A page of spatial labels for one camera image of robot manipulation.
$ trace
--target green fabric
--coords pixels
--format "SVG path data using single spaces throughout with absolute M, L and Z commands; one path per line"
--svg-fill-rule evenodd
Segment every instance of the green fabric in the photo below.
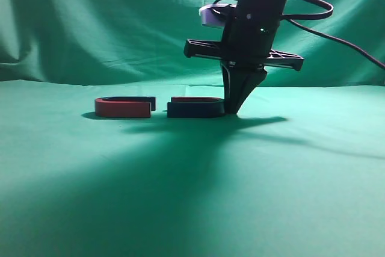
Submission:
M 0 82 L 0 256 L 385 256 L 384 93 L 262 87 L 181 120 L 171 96 L 221 88 Z M 91 113 L 131 94 L 151 119 Z
M 0 80 L 64 84 L 221 85 L 217 61 L 187 59 L 187 38 L 219 40 L 199 7 L 213 0 L 0 0 Z M 326 0 L 333 17 L 304 22 L 385 61 L 384 0 Z M 319 11 L 289 0 L 288 13 Z M 298 73 L 270 69 L 264 86 L 383 85 L 385 73 L 357 52 L 284 22 L 274 47 L 306 58 Z

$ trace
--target green table surface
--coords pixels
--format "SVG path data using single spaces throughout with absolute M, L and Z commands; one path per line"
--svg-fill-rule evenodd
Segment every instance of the green table surface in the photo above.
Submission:
M 0 256 L 385 256 L 385 87 L 262 87 L 238 117 L 166 118 L 171 96 L 222 94 L 0 82 Z M 158 110 L 94 116 L 117 95 Z

